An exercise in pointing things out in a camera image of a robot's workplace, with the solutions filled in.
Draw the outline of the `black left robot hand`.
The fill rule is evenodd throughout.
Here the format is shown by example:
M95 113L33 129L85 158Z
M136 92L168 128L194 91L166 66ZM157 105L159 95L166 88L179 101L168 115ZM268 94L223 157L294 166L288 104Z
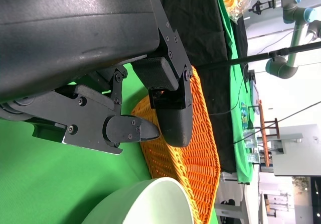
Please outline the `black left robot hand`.
M1 118L37 138L186 147L191 77L160 0L1 0Z

